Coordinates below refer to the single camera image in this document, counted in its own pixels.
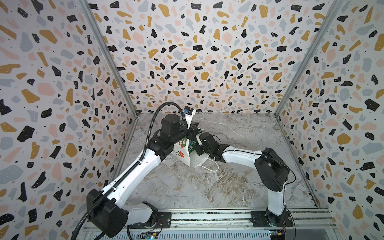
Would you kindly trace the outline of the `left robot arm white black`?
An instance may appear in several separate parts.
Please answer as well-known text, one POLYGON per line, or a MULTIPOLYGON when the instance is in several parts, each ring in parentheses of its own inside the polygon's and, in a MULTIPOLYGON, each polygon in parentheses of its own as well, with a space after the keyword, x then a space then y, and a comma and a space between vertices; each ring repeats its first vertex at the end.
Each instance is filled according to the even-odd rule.
POLYGON ((140 224, 154 228, 159 224, 158 208, 142 202, 124 209, 126 201, 140 182, 174 151, 181 140, 193 140, 198 132, 198 124, 192 119, 195 110, 184 109, 182 114, 168 114, 161 121, 161 128, 153 132, 157 118, 150 123, 144 149, 136 160, 109 185, 102 190, 92 190, 87 195, 87 219, 101 234, 97 239, 112 238, 126 227, 140 224))

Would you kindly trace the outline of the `white paper bag with flower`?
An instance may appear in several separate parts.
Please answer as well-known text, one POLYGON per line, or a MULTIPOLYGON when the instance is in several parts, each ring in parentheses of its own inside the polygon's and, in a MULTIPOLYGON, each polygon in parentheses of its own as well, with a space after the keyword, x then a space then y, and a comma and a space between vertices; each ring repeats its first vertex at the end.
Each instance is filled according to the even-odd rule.
MULTIPOLYGON (((195 139, 198 141, 198 145, 201 144, 198 137, 196 137, 195 139)), ((178 158, 180 161, 182 161, 184 164, 186 164, 189 167, 193 167, 193 168, 201 167, 201 168, 204 168, 204 169, 206 169, 210 172, 213 172, 213 173, 215 173, 219 170, 219 165, 214 160, 210 159, 207 154, 202 154, 201 156, 198 156, 196 150, 193 151, 192 153, 189 153, 187 149, 181 148, 179 142, 177 142, 174 145, 174 150, 173 150, 172 154, 176 158, 178 158), (215 170, 209 169, 209 168, 204 166, 204 163, 207 160, 213 162, 216 165, 215 170)))

